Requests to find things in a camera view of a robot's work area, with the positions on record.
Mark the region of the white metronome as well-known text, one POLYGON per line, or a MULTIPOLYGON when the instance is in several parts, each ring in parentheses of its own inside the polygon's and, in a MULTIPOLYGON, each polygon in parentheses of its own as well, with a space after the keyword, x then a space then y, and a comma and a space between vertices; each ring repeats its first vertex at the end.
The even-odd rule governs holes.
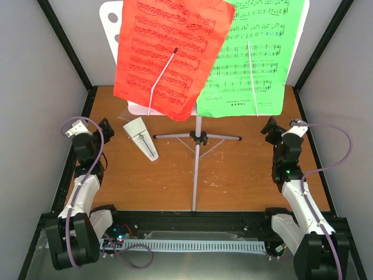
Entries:
POLYGON ((138 117, 125 124, 123 129, 133 143, 150 161, 153 162, 159 158, 152 138, 141 117, 138 117))

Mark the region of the clear metronome cover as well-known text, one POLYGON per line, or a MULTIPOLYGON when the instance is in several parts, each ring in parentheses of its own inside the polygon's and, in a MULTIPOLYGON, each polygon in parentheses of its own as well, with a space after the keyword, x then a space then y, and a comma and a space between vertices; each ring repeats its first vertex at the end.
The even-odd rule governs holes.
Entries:
POLYGON ((131 122, 133 121, 134 119, 138 118, 138 115, 134 115, 132 114, 127 108, 125 110, 122 110, 119 115, 118 115, 118 118, 120 120, 123 120, 123 121, 126 121, 126 122, 131 122))

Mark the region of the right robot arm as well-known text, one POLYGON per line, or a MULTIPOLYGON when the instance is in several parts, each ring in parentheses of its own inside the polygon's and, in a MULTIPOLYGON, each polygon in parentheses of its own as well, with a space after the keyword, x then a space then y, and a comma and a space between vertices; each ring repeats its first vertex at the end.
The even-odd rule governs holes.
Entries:
POLYGON ((298 279, 345 279, 349 241, 319 210, 309 190, 308 174, 298 164, 303 137, 311 125, 295 119, 290 126, 286 130, 270 117, 261 130, 273 146, 272 180, 293 211, 272 215, 272 230, 291 251, 298 279))

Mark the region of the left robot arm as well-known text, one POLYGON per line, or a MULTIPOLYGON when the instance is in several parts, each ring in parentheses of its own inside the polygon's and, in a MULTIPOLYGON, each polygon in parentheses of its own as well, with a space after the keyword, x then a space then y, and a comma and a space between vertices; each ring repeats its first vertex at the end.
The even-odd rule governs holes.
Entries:
POLYGON ((100 161, 103 147, 114 136, 114 130, 106 118, 95 124, 97 129, 94 132, 88 129, 89 118, 73 117, 66 122, 71 127, 63 134, 72 138, 78 165, 67 204, 45 227, 51 261, 56 270, 80 268, 96 262, 101 237, 105 232, 114 235, 121 228, 120 218, 114 215, 115 206, 92 209, 104 177, 105 168, 100 161))

